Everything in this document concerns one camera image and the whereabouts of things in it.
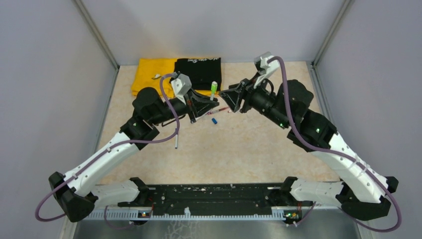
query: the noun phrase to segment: gray floor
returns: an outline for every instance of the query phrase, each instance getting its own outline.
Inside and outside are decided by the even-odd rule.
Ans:
[[[127,222],[112,222],[125,226]],[[118,231],[104,221],[78,223],[75,239],[359,239],[356,224],[339,210],[315,210],[298,228],[282,222],[148,222],[143,226]]]

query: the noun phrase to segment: table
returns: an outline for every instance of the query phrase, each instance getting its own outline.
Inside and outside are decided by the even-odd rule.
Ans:
[[[222,63],[222,89],[250,79],[256,69],[253,63]],[[131,117],[133,112],[130,86],[137,66],[121,66],[101,135],[105,145]],[[314,92],[306,62],[286,62],[288,79],[297,79]],[[281,72],[270,80],[275,91],[281,83]],[[220,106],[226,104],[218,98]],[[310,109],[319,112],[314,99]],[[165,138],[175,123],[158,127],[156,139]],[[319,159],[306,153],[286,138],[289,129],[281,129],[254,109],[246,114],[227,111],[205,116],[195,124],[181,120],[179,148],[175,140],[150,144],[126,159],[101,180],[102,184],[139,177],[146,184],[188,183],[257,183],[282,182],[287,176],[308,180],[335,181],[338,175]]]

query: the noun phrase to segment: green and white marker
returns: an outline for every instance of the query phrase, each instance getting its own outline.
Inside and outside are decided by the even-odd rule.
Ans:
[[[218,86],[218,83],[217,82],[213,81],[211,83],[211,97],[210,97],[210,100],[213,100],[214,99],[214,95],[217,92],[217,86]]]

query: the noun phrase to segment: white wall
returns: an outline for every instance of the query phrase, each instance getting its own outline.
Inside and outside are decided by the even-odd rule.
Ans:
[[[402,227],[379,238],[419,238],[422,230],[422,1],[356,1],[317,70],[345,139],[379,173],[399,180]],[[395,211],[374,221],[392,226]]]
[[[84,0],[120,65],[141,57],[252,61],[266,51],[313,60],[342,2]]]
[[[72,1],[0,1],[0,238],[58,237],[63,220],[35,207],[92,154],[113,75]]]

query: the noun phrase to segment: yellow cloth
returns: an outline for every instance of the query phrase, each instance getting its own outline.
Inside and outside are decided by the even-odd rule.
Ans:
[[[139,59],[138,69],[136,70],[135,80],[132,84],[132,95],[137,96],[139,91],[145,87],[153,87],[157,90],[158,94],[161,95],[160,90],[160,79],[161,76],[174,72],[174,63],[177,58],[161,58],[161,59]],[[173,88],[170,84],[170,79],[166,79],[163,82],[164,92],[169,98],[174,97]],[[196,91],[199,94],[206,96],[211,95],[210,91]]]

